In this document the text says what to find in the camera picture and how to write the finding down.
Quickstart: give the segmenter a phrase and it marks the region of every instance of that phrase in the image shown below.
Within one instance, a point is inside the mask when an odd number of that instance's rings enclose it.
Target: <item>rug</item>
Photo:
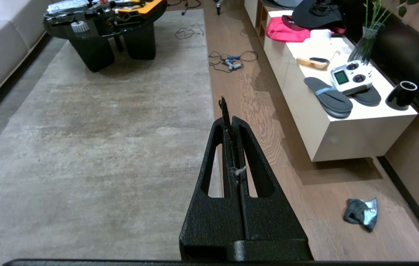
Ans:
[[[166,12],[155,60],[116,51],[97,73],[62,47],[0,136],[0,265],[180,259],[214,121],[206,36],[174,35],[194,23],[203,10]]]

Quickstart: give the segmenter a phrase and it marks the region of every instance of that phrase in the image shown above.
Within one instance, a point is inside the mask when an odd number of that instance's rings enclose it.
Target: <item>wooden floor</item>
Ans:
[[[227,74],[210,70],[215,118],[223,95],[231,116],[249,123],[309,238],[315,260],[419,261],[419,223],[372,159],[312,163],[243,7],[226,0],[221,15],[203,0],[208,52],[252,50],[257,62]],[[368,233],[342,219],[348,198],[377,197],[378,222]]]

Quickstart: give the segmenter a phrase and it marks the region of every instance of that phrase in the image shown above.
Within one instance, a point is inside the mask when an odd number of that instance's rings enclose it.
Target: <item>controller screen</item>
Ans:
[[[349,81],[348,76],[346,76],[346,73],[343,70],[336,72],[334,77],[336,78],[336,81],[338,81],[339,85]]]

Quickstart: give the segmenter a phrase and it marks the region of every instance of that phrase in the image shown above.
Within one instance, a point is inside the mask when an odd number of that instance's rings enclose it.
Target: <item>black round table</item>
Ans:
[[[124,50],[120,41],[122,35],[125,47],[133,59],[155,59],[155,32],[153,23],[160,18],[167,9],[167,0],[160,0],[151,12],[145,16],[134,12],[134,20],[123,24],[110,24],[101,17],[86,16],[83,12],[75,12],[74,17],[65,17],[61,20],[45,17],[43,27],[50,35],[67,39],[76,52],[92,72],[99,71],[114,63],[109,38],[114,38],[120,52]],[[73,32],[71,20],[85,21],[89,30],[85,35]]]

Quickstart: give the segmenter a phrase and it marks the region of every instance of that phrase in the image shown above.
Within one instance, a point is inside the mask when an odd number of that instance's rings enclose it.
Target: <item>black cup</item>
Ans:
[[[395,89],[389,94],[385,103],[396,110],[407,110],[409,104],[415,98],[415,93],[418,87],[415,83],[410,81],[402,81],[395,86]]]

